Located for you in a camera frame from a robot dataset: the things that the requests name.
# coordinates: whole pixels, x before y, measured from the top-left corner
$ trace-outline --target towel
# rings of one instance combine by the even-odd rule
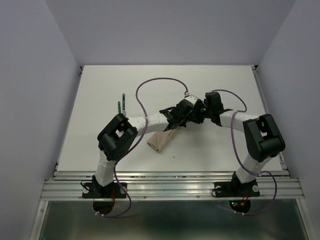
[[[179,129],[180,127],[168,131],[157,131],[150,137],[147,144],[157,153],[161,153]]]

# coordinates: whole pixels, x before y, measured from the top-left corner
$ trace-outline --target white table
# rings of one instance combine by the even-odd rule
[[[86,65],[77,91],[57,171],[79,172],[97,169],[97,135],[118,113],[118,101],[125,93],[127,117],[143,115],[136,101],[137,86],[156,77],[171,77],[187,84],[191,94],[203,99],[214,89],[237,93],[247,104],[248,114],[264,114],[263,104],[251,66],[218,65]],[[158,80],[145,84],[139,97],[148,114],[175,106],[184,97],[184,87],[174,81]],[[233,95],[221,92],[225,108],[243,109]],[[229,128],[206,119],[203,124],[189,122],[167,145],[156,153],[147,145],[147,134],[140,145],[123,158],[118,171],[128,172],[231,172],[238,169]],[[242,160],[248,154],[245,136],[235,131],[236,146]],[[281,171],[279,157],[264,168]]]

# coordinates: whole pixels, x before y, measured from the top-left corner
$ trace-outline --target wall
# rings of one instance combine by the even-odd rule
[[[46,0],[84,64],[258,64],[294,0]]]
[[[28,239],[79,65],[44,0],[0,2],[0,239]]]
[[[258,67],[270,112],[286,141],[286,163],[290,173],[300,179],[318,231],[319,23],[320,1],[297,0]]]

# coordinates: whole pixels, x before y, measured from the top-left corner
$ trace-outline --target beige cloth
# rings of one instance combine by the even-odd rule
[[[168,131],[157,131],[152,135],[152,137],[150,137],[147,144],[157,153],[161,153],[179,129],[180,127]]]

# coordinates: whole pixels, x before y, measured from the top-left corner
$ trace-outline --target glass panel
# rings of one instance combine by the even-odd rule
[[[251,212],[269,200],[251,201]],[[127,202],[116,202],[119,209]],[[220,206],[229,208],[223,201]],[[217,201],[133,202],[123,217],[95,216],[92,202],[50,202],[40,239],[47,240],[304,240],[294,199],[277,200],[266,212],[240,216]]]

